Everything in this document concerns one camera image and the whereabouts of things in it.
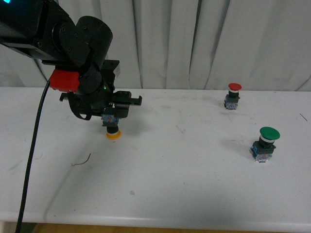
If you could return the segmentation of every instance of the white curtain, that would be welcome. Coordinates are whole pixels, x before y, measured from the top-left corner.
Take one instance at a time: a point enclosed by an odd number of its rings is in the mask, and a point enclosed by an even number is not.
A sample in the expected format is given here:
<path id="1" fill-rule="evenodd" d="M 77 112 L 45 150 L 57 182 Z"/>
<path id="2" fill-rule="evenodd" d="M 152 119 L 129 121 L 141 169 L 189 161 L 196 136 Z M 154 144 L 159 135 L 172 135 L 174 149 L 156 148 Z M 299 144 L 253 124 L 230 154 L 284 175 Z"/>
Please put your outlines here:
<path id="1" fill-rule="evenodd" d="M 311 91 L 311 1 L 59 0 L 102 19 L 118 88 Z M 32 59 L 0 46 L 0 85 L 43 86 Z M 53 67 L 42 65 L 46 76 Z"/>

